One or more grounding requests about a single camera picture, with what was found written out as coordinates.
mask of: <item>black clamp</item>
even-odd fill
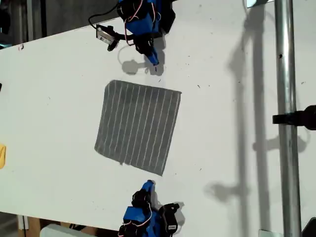
[[[162,226],[164,228],[161,231],[161,237],[171,237],[178,230],[178,222],[175,217],[175,213],[180,208],[177,203],[171,203],[162,206],[159,209],[159,214],[162,217]]]
[[[316,130],[316,105],[308,106],[304,111],[274,115],[273,124],[305,126],[308,130]]]
[[[148,204],[151,204],[150,199],[150,193],[147,192],[145,189],[141,189],[133,195],[132,205],[134,207],[141,208],[143,209],[143,211],[147,212]]]
[[[141,232],[137,231],[137,226],[135,225],[122,225],[118,231],[119,237],[141,237],[139,234]]]

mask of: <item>metal pole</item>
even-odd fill
[[[280,115],[296,111],[292,0],[275,0],[277,95]],[[279,125],[284,237],[301,237],[297,128]]]

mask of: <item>gray cloth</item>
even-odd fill
[[[120,163],[162,175],[180,99],[179,91],[110,82],[94,149]]]

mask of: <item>white tabletop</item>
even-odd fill
[[[304,109],[316,100],[316,3],[295,0],[294,9],[298,109]],[[144,56],[123,41],[108,52],[92,27],[0,51],[0,143],[7,146],[0,211],[117,230],[134,192],[152,179],[160,203],[184,203],[178,236],[283,231],[272,124],[274,4],[266,5],[262,48],[262,7],[246,23],[241,1],[179,0],[174,10],[161,76],[151,75]],[[121,19],[107,24],[123,32]],[[182,92],[163,176],[94,150],[104,88],[114,79]],[[304,226],[316,215],[316,134],[298,130]]]

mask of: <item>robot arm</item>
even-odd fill
[[[171,237],[177,231],[174,214],[180,208],[179,204],[167,204],[156,210],[150,201],[153,186],[153,181],[148,180],[133,195],[133,206],[129,206],[125,212],[119,237]]]

